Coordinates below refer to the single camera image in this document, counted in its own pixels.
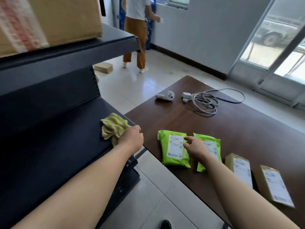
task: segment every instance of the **glass door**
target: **glass door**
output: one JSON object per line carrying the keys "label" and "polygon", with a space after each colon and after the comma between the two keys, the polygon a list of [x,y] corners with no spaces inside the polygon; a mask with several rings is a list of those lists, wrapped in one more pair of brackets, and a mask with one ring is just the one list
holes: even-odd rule
{"label": "glass door", "polygon": [[229,77],[247,79],[254,91],[305,109],[304,6],[305,0],[274,0]]}

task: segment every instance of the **hand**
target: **hand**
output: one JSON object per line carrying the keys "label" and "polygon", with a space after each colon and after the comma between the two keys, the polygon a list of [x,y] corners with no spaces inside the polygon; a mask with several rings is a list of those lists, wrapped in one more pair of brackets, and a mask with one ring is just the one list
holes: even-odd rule
{"label": "hand", "polygon": [[205,161],[206,158],[211,155],[199,138],[186,136],[184,139],[187,143],[183,143],[183,146],[187,150],[188,154],[193,158],[196,158],[199,161]]}
{"label": "hand", "polygon": [[139,151],[143,145],[143,133],[139,125],[129,127],[120,136],[118,145],[126,147],[133,155],[135,152]]}
{"label": "hand", "polygon": [[159,16],[156,16],[156,21],[159,23],[161,21],[161,18]]}

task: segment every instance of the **brown box with label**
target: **brown box with label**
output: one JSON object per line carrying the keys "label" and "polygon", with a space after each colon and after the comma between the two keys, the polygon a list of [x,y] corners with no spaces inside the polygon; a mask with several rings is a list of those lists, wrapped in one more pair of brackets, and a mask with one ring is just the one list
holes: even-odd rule
{"label": "brown box with label", "polygon": [[98,0],[0,0],[0,57],[97,38]]}
{"label": "brown box with label", "polygon": [[100,62],[93,65],[93,69],[105,74],[110,74],[113,71],[113,66],[111,63]]}
{"label": "brown box with label", "polygon": [[224,164],[250,188],[253,188],[249,160],[236,154],[226,156]]}
{"label": "brown box with label", "polygon": [[278,170],[265,165],[252,169],[260,194],[268,201],[294,208],[292,199]]}

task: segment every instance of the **cleaning rag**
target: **cleaning rag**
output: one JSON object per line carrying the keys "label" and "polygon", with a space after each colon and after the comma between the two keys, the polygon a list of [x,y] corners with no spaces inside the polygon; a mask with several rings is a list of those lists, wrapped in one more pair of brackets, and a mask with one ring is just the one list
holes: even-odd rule
{"label": "cleaning rag", "polygon": [[115,113],[111,113],[105,119],[101,119],[101,122],[103,122],[102,137],[104,140],[111,138],[113,147],[117,145],[120,136],[125,132],[125,130],[130,127],[127,120],[122,119]]}

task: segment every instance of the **brown pants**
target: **brown pants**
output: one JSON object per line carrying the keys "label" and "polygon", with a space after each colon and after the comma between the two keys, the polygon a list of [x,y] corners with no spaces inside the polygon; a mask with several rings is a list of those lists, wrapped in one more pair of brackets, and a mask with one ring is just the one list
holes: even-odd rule
{"label": "brown pants", "polygon": [[[137,67],[143,69],[145,67],[145,42],[147,40],[147,28],[146,22],[140,19],[125,18],[125,29],[126,32],[134,34],[139,38],[141,53],[137,56]],[[126,54],[123,57],[123,62],[131,62],[132,54]]]}

